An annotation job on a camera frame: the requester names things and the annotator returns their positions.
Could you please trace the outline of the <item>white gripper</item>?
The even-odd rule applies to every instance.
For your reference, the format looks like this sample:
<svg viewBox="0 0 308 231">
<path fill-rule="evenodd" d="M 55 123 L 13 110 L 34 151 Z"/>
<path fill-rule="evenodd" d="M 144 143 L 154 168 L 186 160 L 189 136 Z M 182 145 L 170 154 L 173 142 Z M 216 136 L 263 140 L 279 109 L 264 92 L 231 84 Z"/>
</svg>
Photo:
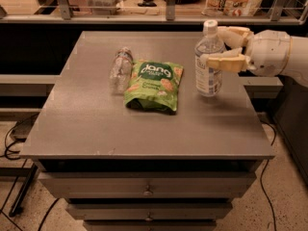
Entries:
<svg viewBox="0 0 308 231">
<path fill-rule="evenodd" d="M 202 54 L 200 61 L 213 69 L 238 73 L 249 66 L 254 75 L 273 77 L 282 72 L 290 58 L 291 37 L 286 32 L 265 30 L 253 36 L 246 27 L 219 26 L 218 35 L 235 49 Z M 244 55 L 242 47 L 246 45 Z"/>
</svg>

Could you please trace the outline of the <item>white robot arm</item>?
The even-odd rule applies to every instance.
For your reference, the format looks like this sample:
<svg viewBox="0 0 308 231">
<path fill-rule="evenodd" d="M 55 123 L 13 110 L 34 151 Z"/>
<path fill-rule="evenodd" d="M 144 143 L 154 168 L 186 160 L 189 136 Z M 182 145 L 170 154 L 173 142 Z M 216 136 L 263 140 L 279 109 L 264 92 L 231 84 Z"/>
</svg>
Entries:
<svg viewBox="0 0 308 231">
<path fill-rule="evenodd" d="M 284 75 L 308 87 L 308 38 L 246 27 L 218 26 L 218 36 L 230 47 L 224 53 L 202 54 L 207 66 L 229 72 L 250 71 L 256 76 Z"/>
</svg>

